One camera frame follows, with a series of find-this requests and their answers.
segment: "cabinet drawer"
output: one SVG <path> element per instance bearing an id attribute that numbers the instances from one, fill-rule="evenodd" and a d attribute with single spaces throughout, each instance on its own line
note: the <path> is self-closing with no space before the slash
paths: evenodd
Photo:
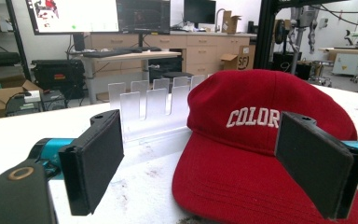
<path id="1" fill-rule="evenodd" d="M 220 66 L 218 63 L 196 63 L 188 64 L 186 67 L 186 72 L 193 75 L 209 75 L 219 70 Z"/>
<path id="2" fill-rule="evenodd" d="M 93 49 L 137 46 L 138 35 L 92 35 L 90 44 Z"/>
<path id="3" fill-rule="evenodd" d="M 228 41 L 231 45 L 249 45 L 249 37 L 231 37 Z"/>
<path id="4" fill-rule="evenodd" d="M 186 63 L 216 63 L 216 47 L 192 47 L 186 50 Z"/>
<path id="5" fill-rule="evenodd" d="M 187 44 L 189 46 L 216 46 L 218 42 L 218 36 L 189 35 L 187 37 Z"/>
<path id="6" fill-rule="evenodd" d="M 161 49 L 185 49 L 185 35 L 148 35 L 145 42 L 153 47 Z"/>

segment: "acrylic stand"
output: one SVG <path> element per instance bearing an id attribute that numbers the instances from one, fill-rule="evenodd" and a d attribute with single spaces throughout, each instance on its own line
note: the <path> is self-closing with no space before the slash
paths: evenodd
<path id="1" fill-rule="evenodd" d="M 111 109 L 120 109 L 124 142 L 186 128 L 187 96 L 205 76 L 176 77 L 172 93 L 170 80 L 155 79 L 150 90 L 148 80 L 133 81 L 131 92 L 125 83 L 108 85 Z"/>

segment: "monitor screen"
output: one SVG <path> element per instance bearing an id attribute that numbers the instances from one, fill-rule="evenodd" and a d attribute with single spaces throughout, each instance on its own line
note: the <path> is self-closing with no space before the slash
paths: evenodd
<path id="1" fill-rule="evenodd" d="M 25 0 L 35 35 L 118 32 L 116 0 Z"/>
<path id="2" fill-rule="evenodd" d="M 184 21 L 214 24 L 216 2 L 209 0 L 185 0 Z"/>
<path id="3" fill-rule="evenodd" d="M 170 0 L 116 0 L 118 27 L 122 33 L 168 35 Z"/>

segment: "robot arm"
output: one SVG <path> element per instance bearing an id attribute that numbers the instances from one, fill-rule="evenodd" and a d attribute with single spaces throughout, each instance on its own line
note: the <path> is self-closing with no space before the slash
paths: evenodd
<path id="1" fill-rule="evenodd" d="M 290 22 L 292 23 L 292 28 L 289 32 L 289 43 L 294 52 L 299 52 L 302 37 L 302 35 L 296 37 L 295 29 L 304 30 L 306 27 L 310 28 L 310 34 L 308 35 L 310 53 L 314 52 L 315 28 L 318 25 L 317 18 L 320 7 L 321 5 L 312 5 L 291 8 Z"/>

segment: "red baseball cap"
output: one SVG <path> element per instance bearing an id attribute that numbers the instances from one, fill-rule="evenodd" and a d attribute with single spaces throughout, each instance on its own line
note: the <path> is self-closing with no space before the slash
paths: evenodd
<path id="1" fill-rule="evenodd" d="M 185 210 L 223 223 L 332 223 L 274 156 L 282 111 L 316 119 L 341 140 L 356 140 L 345 110 L 290 74 L 221 71 L 188 95 L 191 137 L 172 194 Z M 358 192 L 348 219 L 358 223 Z"/>

